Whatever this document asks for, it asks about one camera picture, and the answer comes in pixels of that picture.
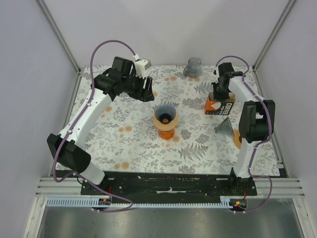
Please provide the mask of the wooden ring dripper stand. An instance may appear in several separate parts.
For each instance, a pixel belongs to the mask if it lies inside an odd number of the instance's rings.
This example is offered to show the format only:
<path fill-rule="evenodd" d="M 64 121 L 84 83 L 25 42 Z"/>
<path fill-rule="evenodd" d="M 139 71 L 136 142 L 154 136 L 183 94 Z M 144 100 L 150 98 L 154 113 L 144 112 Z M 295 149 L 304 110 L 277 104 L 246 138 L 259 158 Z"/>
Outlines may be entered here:
<path fill-rule="evenodd" d="M 178 117 L 178 114 L 176 114 L 175 118 L 168 124 L 163 124 L 162 122 L 160 122 L 156 116 L 153 116 L 153 123 L 154 123 L 154 126 L 158 129 L 158 130 L 161 130 L 161 131 L 171 131 L 173 129 L 176 128 L 177 124 L 178 124 L 178 121 L 179 121 L 179 117 Z"/>

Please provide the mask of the blue glass dripper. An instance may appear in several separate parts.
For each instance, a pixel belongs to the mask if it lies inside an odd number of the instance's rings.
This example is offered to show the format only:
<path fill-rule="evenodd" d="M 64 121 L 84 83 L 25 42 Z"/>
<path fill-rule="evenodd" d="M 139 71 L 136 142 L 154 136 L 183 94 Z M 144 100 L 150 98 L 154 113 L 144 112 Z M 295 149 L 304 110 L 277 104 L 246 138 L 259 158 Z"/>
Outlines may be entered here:
<path fill-rule="evenodd" d="M 155 118 L 163 123 L 168 124 L 176 117 L 176 108 L 172 105 L 159 105 L 155 109 Z"/>

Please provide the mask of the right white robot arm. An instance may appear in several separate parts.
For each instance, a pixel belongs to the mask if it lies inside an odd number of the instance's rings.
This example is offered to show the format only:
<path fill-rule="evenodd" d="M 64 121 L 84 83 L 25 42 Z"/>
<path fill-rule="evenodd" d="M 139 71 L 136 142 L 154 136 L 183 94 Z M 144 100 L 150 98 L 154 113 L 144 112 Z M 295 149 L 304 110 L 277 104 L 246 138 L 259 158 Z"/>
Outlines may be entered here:
<path fill-rule="evenodd" d="M 218 74 L 218 82 L 212 83 L 212 100 L 224 102 L 230 99 L 229 94 L 232 93 L 243 103 L 238 127 L 242 145 L 231 172 L 234 178 L 226 186 L 230 194 L 238 195 L 245 189 L 242 179 L 252 176 L 256 150 L 261 144 L 270 141 L 273 134 L 275 102 L 256 93 L 245 81 L 245 73 L 235 71 L 232 63 L 224 62 L 216 67 L 214 74 Z"/>

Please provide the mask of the orange coffee filter box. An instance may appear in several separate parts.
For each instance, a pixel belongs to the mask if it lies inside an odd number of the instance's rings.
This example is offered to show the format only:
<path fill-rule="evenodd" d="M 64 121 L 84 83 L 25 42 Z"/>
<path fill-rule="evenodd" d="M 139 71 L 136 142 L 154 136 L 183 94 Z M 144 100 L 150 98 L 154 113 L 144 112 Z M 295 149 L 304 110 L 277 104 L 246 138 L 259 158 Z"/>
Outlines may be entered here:
<path fill-rule="evenodd" d="M 213 92 L 209 92 L 204 111 L 205 115 L 221 115 L 228 116 L 234 106 L 235 95 L 229 93 L 229 99 L 217 101 L 213 97 Z"/>

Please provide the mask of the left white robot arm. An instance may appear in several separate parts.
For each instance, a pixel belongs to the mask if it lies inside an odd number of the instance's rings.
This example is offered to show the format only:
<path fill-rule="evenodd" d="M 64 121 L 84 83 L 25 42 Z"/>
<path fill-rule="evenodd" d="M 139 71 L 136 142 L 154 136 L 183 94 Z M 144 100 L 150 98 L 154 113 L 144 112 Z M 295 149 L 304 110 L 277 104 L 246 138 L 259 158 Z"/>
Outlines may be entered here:
<path fill-rule="evenodd" d="M 90 95 L 68 125 L 59 134 L 50 134 L 47 138 L 54 163 L 60 163 L 72 173 L 92 182 L 92 189 L 97 194 L 105 194 L 109 182 L 104 179 L 105 173 L 92 162 L 91 155 L 84 150 L 86 138 L 102 112 L 121 93 L 142 102 L 155 99 L 153 79 L 146 76 L 146 70 L 150 67 L 148 59 L 131 61 L 115 57 L 111 68 L 93 78 Z"/>

